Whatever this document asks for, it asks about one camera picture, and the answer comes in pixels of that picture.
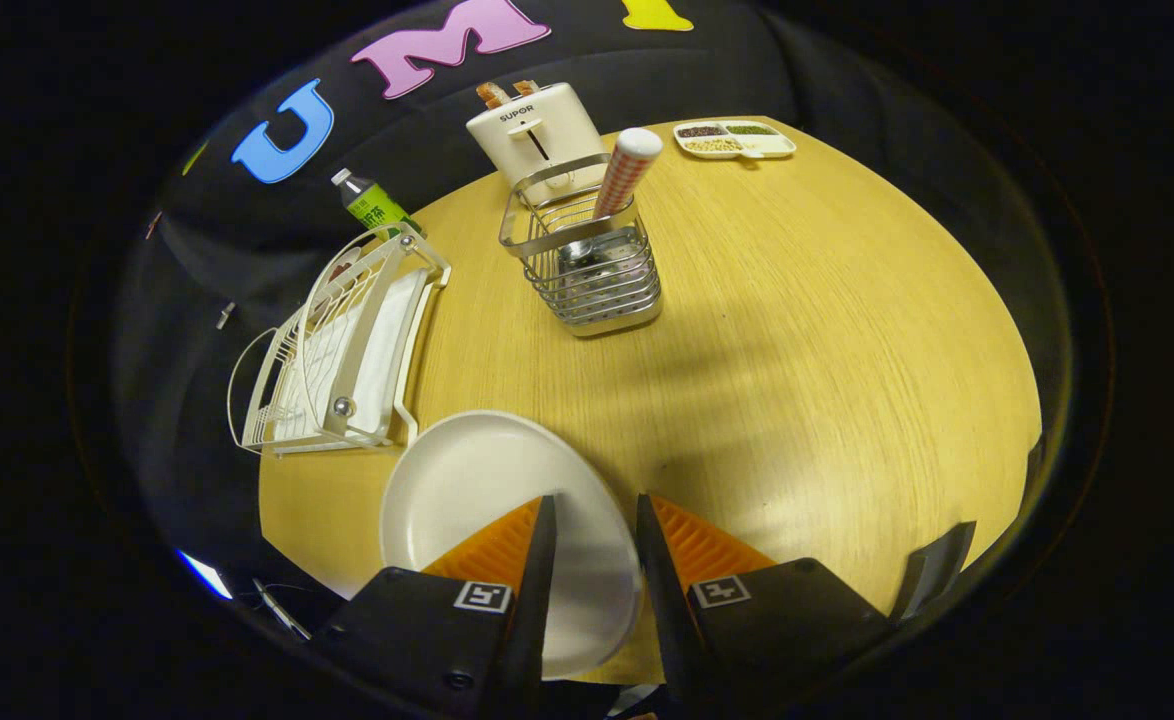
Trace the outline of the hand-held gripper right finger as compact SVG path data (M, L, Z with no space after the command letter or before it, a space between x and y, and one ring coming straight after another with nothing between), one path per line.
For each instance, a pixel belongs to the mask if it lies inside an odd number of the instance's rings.
M675 716L783 716L893 632L812 557L769 561L656 494L636 520Z

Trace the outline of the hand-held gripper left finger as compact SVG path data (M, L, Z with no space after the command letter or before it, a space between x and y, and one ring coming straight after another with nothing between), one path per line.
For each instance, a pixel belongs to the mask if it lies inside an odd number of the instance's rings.
M518 587L383 568L313 632L313 652L394 716L535 716L558 512L549 494L520 510Z

